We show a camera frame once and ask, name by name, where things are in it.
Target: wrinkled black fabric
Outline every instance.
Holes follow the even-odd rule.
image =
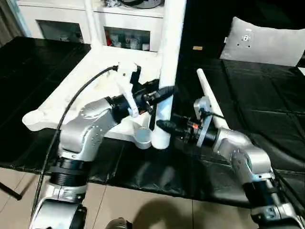
[[[1,167],[40,172],[54,130],[31,132],[21,119],[39,107],[89,49],[89,45],[30,38],[16,38],[0,49],[0,101],[5,107],[0,114]],[[173,112],[194,115],[193,102],[203,96],[196,75],[199,67],[229,126],[247,133],[266,150],[273,166],[305,199],[304,76],[296,68],[267,64],[220,60],[180,64]],[[55,159],[56,146],[49,166]],[[177,139],[160,151],[105,138],[90,181],[248,207],[222,157]]]

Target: white clamp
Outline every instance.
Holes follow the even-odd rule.
[[[129,107],[129,115],[133,118],[139,116],[137,104],[132,95],[132,84],[130,83],[132,73],[137,71],[137,65],[134,63],[119,63],[118,71],[115,74],[115,81],[120,89],[120,92],[127,100]]]

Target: white cabinet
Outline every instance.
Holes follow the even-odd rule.
[[[33,38],[90,43],[82,0],[19,0],[17,4]],[[100,1],[93,0],[93,10],[100,35],[106,34],[102,40],[108,45],[158,51],[163,7],[149,10],[104,8]]]
[[[90,43],[85,11],[33,6],[19,8],[33,38],[74,41],[72,37],[80,36],[80,41]]]

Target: glass cabinet door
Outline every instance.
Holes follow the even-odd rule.
[[[45,39],[84,43],[78,23],[36,20]]]
[[[104,27],[108,46],[149,51],[150,31]]]

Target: curtain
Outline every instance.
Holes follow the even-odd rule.
[[[6,0],[0,0],[0,47],[16,36],[22,36],[21,29]]]

